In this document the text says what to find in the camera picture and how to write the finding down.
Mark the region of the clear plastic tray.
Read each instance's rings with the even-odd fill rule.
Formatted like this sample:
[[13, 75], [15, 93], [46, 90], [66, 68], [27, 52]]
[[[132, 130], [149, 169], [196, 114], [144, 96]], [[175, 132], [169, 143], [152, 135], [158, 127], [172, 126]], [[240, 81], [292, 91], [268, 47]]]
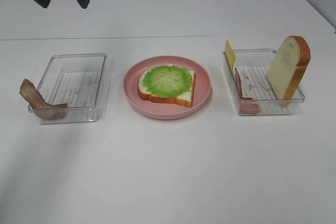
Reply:
[[40, 124], [94, 122], [106, 110], [109, 84], [106, 54], [52, 56], [37, 91], [47, 103], [67, 107], [28, 110]]
[[278, 100], [267, 79], [267, 72], [271, 66], [276, 50], [274, 49], [235, 49], [237, 59], [234, 65], [234, 72], [224, 56], [224, 73], [237, 113], [239, 114], [239, 97], [236, 86], [235, 68], [241, 78], [244, 97], [253, 98], [246, 101], [259, 105], [260, 112], [255, 115], [287, 115], [295, 114], [300, 105], [305, 101], [300, 88], [296, 90], [291, 100]]

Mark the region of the clear right plastic tray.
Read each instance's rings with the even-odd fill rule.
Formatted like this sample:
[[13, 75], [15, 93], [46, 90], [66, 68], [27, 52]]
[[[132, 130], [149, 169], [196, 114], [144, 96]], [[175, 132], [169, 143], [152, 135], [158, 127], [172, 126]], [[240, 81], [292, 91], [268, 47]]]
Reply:
[[237, 59], [234, 65], [234, 72], [224, 56], [224, 73], [237, 113], [239, 114], [239, 97], [236, 86], [235, 68], [241, 78], [244, 97], [253, 98], [246, 101], [259, 105], [260, 112], [255, 115], [287, 115], [295, 114], [300, 105], [305, 101], [300, 88], [296, 90], [291, 100], [278, 100], [267, 79], [267, 72], [271, 66], [276, 50], [274, 49], [235, 49]]

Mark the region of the pink round plate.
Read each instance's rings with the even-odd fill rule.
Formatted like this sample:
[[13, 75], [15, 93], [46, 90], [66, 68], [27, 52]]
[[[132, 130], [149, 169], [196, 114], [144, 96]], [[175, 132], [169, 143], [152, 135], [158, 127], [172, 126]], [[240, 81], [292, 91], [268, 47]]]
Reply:
[[[195, 71], [196, 79], [192, 107], [187, 108], [173, 103], [155, 103], [140, 98], [138, 95], [140, 76], [145, 71], [162, 65], [176, 65]], [[197, 62], [179, 56], [156, 56], [140, 61], [126, 73], [123, 88], [125, 97], [132, 108], [145, 116], [160, 120], [179, 119], [191, 115], [205, 104], [212, 91], [208, 72]]]

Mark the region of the upright bread slice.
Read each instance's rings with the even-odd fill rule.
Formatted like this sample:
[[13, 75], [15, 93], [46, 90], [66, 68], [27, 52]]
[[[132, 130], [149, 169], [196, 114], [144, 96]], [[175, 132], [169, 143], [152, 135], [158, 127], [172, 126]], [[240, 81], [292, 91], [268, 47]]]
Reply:
[[266, 74], [278, 100], [292, 99], [310, 59], [310, 48], [303, 37], [288, 36], [283, 41]]

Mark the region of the bread slice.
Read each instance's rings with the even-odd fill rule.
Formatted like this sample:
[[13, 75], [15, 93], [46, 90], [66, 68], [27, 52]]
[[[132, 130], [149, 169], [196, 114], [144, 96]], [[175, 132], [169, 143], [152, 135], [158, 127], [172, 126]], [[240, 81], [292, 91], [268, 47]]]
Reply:
[[182, 105], [182, 106], [186, 106], [190, 108], [193, 103], [195, 79], [193, 82], [192, 90], [182, 95], [179, 95], [177, 98], [159, 98], [154, 95], [145, 94], [139, 90], [139, 87], [138, 87], [138, 94], [142, 100], [148, 100], [148, 101], [156, 102], [156, 103], [172, 103], [172, 104]]
[[303, 37], [288, 36], [283, 41], [266, 74], [278, 100], [292, 99], [310, 59], [310, 48]]

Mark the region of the yellow cheese slice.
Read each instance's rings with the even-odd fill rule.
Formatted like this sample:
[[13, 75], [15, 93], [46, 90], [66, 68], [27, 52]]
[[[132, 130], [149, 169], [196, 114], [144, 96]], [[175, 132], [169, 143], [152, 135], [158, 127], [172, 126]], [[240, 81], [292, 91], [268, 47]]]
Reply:
[[228, 64], [231, 68], [231, 71], [234, 72], [234, 65], [235, 65], [235, 61], [237, 59], [237, 56], [234, 52], [234, 50], [231, 47], [231, 44], [229, 43], [228, 40], [225, 41], [225, 50], [224, 53], [226, 55]]

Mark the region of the green lettuce leaf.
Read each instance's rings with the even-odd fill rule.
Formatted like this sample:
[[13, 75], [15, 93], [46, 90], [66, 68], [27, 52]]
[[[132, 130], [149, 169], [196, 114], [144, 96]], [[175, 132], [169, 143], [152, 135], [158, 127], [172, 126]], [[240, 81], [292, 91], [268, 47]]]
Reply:
[[177, 98], [192, 90], [195, 71], [175, 65], [157, 66], [142, 74], [139, 90], [159, 98]]

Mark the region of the clear left plastic tray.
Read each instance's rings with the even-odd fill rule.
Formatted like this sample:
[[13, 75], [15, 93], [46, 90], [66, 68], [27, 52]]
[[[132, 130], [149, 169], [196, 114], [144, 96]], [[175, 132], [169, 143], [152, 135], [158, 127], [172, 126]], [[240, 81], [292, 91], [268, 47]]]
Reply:
[[106, 54], [52, 56], [37, 91], [47, 103], [67, 107], [28, 110], [40, 124], [94, 122], [106, 110], [109, 84]]

